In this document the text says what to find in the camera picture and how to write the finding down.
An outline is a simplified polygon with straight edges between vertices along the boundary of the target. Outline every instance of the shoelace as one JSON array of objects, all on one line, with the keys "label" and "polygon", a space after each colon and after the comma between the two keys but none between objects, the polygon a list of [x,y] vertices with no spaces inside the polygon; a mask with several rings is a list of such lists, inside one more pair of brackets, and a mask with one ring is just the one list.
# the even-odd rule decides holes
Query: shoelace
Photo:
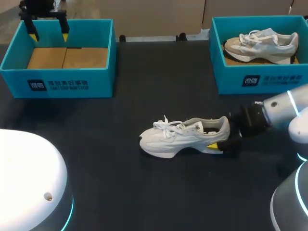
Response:
[{"label": "shoelace", "polygon": [[163,130],[164,138],[169,139],[171,136],[175,136],[178,134],[183,134],[182,129],[185,128],[185,126],[182,124],[182,121],[174,121],[168,123],[168,119],[165,117],[165,121],[159,120],[158,122],[154,122],[153,126],[154,128],[158,128]]},{"label": "shoelace", "polygon": [[254,34],[256,32],[259,32],[259,30],[252,30],[248,35],[240,34],[240,42],[242,45],[246,45],[246,42],[256,42],[256,43],[261,43],[259,41],[259,38]]}]

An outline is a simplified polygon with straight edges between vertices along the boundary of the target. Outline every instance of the logo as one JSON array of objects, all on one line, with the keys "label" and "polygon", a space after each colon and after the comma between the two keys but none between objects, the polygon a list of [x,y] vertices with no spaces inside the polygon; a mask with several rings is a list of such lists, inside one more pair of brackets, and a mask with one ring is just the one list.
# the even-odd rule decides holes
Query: logo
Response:
[{"label": "logo", "polygon": [[258,85],[260,76],[245,76],[243,80],[242,87],[254,87]]},{"label": "logo", "polygon": [[47,91],[44,81],[41,79],[28,80],[27,82],[33,91]]}]

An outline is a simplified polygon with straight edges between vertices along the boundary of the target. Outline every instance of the shoe sole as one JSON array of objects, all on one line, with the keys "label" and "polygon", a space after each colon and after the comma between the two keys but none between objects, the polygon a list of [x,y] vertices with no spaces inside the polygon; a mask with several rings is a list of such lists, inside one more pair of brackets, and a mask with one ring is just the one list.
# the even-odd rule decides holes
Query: shoe sole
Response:
[{"label": "shoe sole", "polygon": [[213,149],[209,149],[209,148],[204,147],[204,146],[185,147],[185,148],[178,150],[177,152],[169,152],[169,153],[154,153],[154,152],[149,152],[147,150],[144,150],[141,146],[140,146],[140,148],[144,152],[146,152],[147,154],[150,154],[152,156],[159,157],[159,158],[165,158],[165,159],[171,159],[171,158],[175,157],[176,154],[178,154],[180,151],[182,151],[183,149],[186,149],[186,148],[193,148],[193,149],[198,150],[201,153],[206,153],[206,154],[223,154],[223,151],[215,151]]},{"label": "shoe sole", "polygon": [[257,59],[257,58],[263,58],[266,59],[274,64],[293,64],[293,62],[295,61],[295,54],[296,52],[290,56],[290,57],[281,57],[281,56],[276,56],[276,55],[263,55],[263,56],[242,56],[242,55],[238,55],[238,54],[234,54],[228,50],[225,49],[225,43],[223,43],[223,47],[224,47],[224,54],[226,54],[228,57],[231,57],[232,60],[241,62],[241,63],[249,63],[251,62],[253,59]]}]

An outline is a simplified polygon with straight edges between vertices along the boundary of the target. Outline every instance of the blue led light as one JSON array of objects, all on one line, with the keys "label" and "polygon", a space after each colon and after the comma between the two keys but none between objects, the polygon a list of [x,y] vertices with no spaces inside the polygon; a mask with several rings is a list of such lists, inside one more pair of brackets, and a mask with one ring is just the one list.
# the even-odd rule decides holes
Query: blue led light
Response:
[{"label": "blue led light", "polygon": [[70,218],[71,218],[71,216],[72,216],[72,213],[73,213],[73,208],[74,208],[74,196],[73,196],[73,202],[72,202],[71,213],[69,214],[68,219],[67,219],[65,225],[63,226],[63,228],[61,229],[61,231],[64,231],[65,228],[67,227],[68,222],[69,222],[69,220],[70,220]]},{"label": "blue led light", "polygon": [[290,91],[287,91],[287,93],[288,93],[288,95],[289,95],[291,104],[292,104],[292,106],[293,106],[293,108],[294,108],[294,111],[295,111],[296,115],[299,115],[297,106],[296,106],[296,104],[295,104],[295,101],[294,101],[294,99],[293,99],[293,96],[292,96],[291,92],[290,92]]},{"label": "blue led light", "polygon": [[298,158],[300,158],[302,161],[307,161],[304,157],[300,156],[300,154],[297,153]]},{"label": "blue led light", "polygon": [[303,166],[304,163],[302,163],[302,165],[298,168],[296,175],[295,175],[295,191],[296,191],[298,201],[299,201],[300,205],[302,206],[304,212],[306,213],[306,215],[308,217],[308,210],[307,210],[306,206],[304,205],[303,199],[300,196],[299,189],[298,189],[298,173],[299,173],[299,171],[300,171],[300,169],[301,169],[301,167]]}]

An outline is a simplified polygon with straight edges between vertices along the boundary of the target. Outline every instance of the cardboard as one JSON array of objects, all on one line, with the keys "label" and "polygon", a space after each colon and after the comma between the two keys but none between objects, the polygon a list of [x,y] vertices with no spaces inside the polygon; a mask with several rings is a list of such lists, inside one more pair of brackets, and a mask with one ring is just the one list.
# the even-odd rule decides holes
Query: cardboard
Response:
[{"label": "cardboard", "polygon": [[292,0],[206,0],[202,29],[211,27],[212,17],[287,15],[291,3]]},{"label": "cardboard", "polygon": [[[224,51],[224,47],[223,45],[221,45],[221,49],[223,51],[223,55],[225,57],[225,61],[226,64],[228,66],[241,66],[241,65],[268,65],[268,64],[273,64],[270,61],[266,60],[266,59],[262,59],[262,58],[257,58],[257,59],[253,59],[252,61],[248,62],[248,63],[241,63],[236,61],[234,58],[232,58],[230,55],[228,55],[225,51]],[[298,59],[295,57],[295,60],[293,62],[293,64],[299,64]]]},{"label": "cardboard", "polygon": [[106,68],[108,48],[35,48],[27,69]]},{"label": "cardboard", "polygon": [[35,48],[27,69],[62,68],[66,48]]},{"label": "cardboard", "polygon": [[68,48],[65,68],[106,68],[108,48]]}]

